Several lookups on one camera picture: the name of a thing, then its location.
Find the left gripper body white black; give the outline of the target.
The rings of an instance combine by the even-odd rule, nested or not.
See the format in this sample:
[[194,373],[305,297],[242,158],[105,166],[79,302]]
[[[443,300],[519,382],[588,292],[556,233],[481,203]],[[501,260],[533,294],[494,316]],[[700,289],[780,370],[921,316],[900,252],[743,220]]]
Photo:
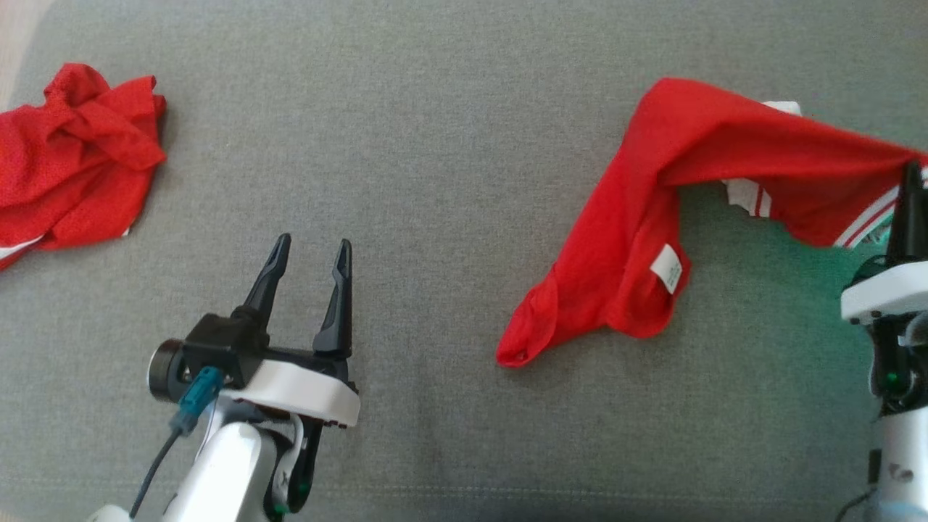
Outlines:
[[289,348],[268,348],[246,355],[243,384],[226,384],[223,399],[245,401],[312,418],[332,426],[353,427],[360,397],[352,386],[348,362]]

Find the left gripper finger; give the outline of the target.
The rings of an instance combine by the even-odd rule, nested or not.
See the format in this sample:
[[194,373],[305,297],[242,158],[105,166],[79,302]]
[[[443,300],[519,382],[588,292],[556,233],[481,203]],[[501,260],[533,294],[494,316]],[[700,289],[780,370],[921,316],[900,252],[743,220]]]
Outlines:
[[253,312],[255,321],[267,325],[273,311],[276,289],[279,281],[287,270],[289,251],[291,251],[291,234],[283,233],[278,236],[270,250],[264,267],[259,271],[258,277],[252,284],[242,307]]
[[334,288],[320,331],[312,340],[319,357],[352,356],[352,244],[341,240],[332,268]]

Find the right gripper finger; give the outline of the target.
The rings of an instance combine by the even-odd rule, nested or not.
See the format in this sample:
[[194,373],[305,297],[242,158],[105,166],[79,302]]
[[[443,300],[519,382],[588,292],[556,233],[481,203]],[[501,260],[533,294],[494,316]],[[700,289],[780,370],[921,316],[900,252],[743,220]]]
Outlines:
[[921,163],[912,161],[903,168],[898,189],[887,263],[915,263],[927,258],[927,191]]

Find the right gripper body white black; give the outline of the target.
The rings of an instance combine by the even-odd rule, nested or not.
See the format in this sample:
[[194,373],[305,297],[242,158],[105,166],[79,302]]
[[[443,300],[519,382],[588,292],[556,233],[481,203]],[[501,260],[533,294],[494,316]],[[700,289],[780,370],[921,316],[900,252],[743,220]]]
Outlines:
[[873,346],[869,389],[881,414],[926,406],[926,262],[888,267],[873,257],[841,293],[841,318],[862,327]]

